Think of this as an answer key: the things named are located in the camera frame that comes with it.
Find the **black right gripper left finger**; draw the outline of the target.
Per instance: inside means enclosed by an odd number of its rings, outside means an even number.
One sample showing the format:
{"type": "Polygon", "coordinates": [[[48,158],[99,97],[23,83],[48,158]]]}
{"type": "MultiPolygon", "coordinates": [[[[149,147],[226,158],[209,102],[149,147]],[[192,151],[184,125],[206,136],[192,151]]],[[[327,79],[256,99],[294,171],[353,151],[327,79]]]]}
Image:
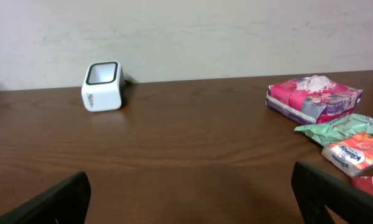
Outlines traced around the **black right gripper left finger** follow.
{"type": "Polygon", "coordinates": [[[79,171],[0,216],[0,224],[84,224],[91,198],[87,174],[79,171]]]}

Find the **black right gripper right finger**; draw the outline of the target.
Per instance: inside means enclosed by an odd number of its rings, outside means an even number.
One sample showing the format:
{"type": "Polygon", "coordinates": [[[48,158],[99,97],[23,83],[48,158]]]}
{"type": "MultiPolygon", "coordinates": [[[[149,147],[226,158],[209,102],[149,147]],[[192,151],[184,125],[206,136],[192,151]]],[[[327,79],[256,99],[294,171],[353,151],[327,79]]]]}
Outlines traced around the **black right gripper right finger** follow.
{"type": "Polygon", "coordinates": [[[305,223],[333,223],[328,208],[348,223],[373,223],[373,196],[296,162],[291,185],[305,223]]]}

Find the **orange tissue pack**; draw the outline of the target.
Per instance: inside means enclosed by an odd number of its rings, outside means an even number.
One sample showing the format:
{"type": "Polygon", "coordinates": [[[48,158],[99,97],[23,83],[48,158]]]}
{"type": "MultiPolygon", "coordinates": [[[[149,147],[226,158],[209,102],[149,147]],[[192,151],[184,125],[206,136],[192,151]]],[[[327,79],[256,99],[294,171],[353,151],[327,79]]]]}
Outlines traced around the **orange tissue pack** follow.
{"type": "Polygon", "coordinates": [[[373,136],[361,132],[325,146],[321,155],[349,177],[373,169],[373,136]]]}

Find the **red brown snack bar wrapper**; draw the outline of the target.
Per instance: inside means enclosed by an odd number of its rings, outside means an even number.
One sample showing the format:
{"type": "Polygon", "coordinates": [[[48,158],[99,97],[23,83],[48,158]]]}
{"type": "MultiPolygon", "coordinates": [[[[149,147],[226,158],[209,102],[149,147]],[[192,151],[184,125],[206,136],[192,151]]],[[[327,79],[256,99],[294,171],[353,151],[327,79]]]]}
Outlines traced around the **red brown snack bar wrapper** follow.
{"type": "Polygon", "coordinates": [[[373,176],[360,176],[351,179],[352,185],[373,196],[373,176]]]}

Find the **teal green wipes packet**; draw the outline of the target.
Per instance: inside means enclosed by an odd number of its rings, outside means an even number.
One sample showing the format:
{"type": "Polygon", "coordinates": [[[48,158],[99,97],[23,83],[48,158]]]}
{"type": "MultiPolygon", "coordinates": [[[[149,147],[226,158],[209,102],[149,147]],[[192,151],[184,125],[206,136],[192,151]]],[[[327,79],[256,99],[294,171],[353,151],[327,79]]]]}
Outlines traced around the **teal green wipes packet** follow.
{"type": "Polygon", "coordinates": [[[294,131],[326,146],[361,132],[373,134],[373,118],[354,113],[326,123],[298,126],[294,131]]]}

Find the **purple red sanitary pad pack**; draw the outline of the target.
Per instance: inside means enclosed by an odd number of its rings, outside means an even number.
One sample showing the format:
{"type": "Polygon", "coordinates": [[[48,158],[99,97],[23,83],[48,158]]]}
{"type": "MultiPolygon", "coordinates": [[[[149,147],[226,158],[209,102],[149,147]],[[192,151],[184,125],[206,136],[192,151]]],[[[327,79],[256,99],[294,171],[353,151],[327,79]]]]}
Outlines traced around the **purple red sanitary pad pack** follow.
{"type": "Polygon", "coordinates": [[[268,107],[302,124],[321,124],[351,114],[363,91],[326,76],[293,78],[268,86],[268,107]]]}

